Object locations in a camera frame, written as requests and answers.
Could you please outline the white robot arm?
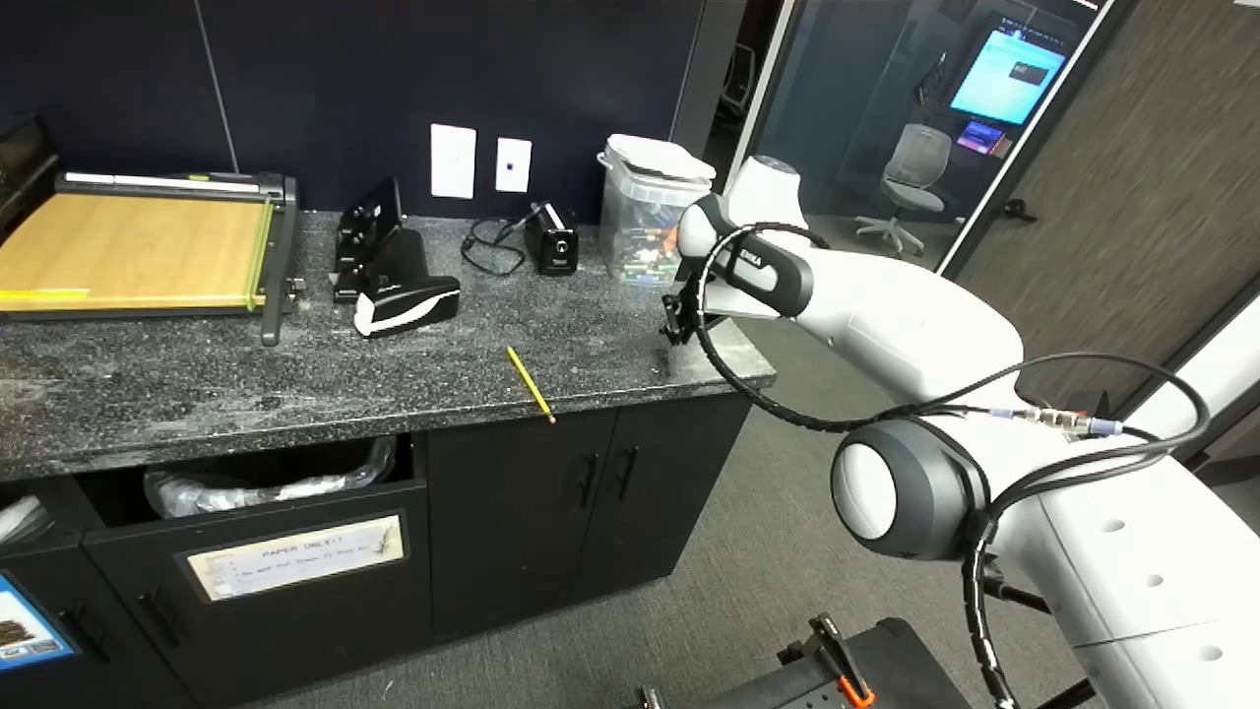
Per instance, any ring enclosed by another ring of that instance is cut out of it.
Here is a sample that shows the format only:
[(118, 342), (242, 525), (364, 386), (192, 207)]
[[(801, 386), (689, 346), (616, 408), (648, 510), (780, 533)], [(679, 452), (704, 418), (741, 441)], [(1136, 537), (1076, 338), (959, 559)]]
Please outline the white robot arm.
[(834, 246), (774, 157), (683, 206), (666, 336), (780, 319), (885, 386), (828, 422), (829, 501), (854, 540), (959, 568), (963, 626), (994, 709), (1018, 709), (985, 596), (1025, 568), (1110, 709), (1260, 709), (1260, 540), (1178, 460), (1168, 433), (1034, 403), (1018, 330), (967, 287)]

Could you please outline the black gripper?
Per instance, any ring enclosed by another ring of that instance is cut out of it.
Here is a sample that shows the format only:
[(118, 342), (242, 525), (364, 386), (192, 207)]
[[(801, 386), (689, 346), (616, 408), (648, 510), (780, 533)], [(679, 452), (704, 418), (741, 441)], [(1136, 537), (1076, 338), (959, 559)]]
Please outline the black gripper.
[(702, 280), (704, 280), (704, 261), (683, 257), (662, 292), (662, 336), (679, 346), (679, 342), (704, 342), (708, 338), (708, 316), (702, 311)]

